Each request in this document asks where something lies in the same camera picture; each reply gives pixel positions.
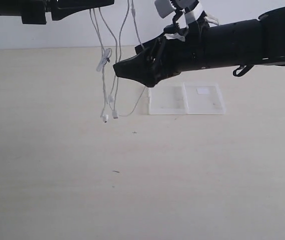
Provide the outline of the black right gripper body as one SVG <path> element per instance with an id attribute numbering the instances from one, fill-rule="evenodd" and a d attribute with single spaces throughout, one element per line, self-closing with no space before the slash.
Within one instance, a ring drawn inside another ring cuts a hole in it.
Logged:
<path id="1" fill-rule="evenodd" d="M 142 43 L 143 46 L 137 45 L 135 53 L 145 54 L 162 80 L 175 77 L 198 60 L 202 35 L 209 28 L 207 17 L 186 23 L 182 28 L 173 20 L 158 36 Z"/>

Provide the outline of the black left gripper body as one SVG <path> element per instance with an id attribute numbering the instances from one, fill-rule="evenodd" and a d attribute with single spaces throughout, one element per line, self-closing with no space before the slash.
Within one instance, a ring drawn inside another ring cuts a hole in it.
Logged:
<path id="1" fill-rule="evenodd" d="M 46 13 L 60 21 L 75 13 L 111 6 L 114 0 L 0 0 L 0 16 L 21 17 L 25 25 L 45 25 Z"/>

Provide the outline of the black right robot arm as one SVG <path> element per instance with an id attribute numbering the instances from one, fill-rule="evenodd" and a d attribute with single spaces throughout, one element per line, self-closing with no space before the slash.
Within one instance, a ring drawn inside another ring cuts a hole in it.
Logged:
<path id="1" fill-rule="evenodd" d="M 201 17 L 135 47 L 135 56 L 114 64 L 117 77 L 152 88 L 182 72 L 234 67 L 241 77 L 254 66 L 285 67 L 285 7 L 257 19 L 209 26 Z"/>

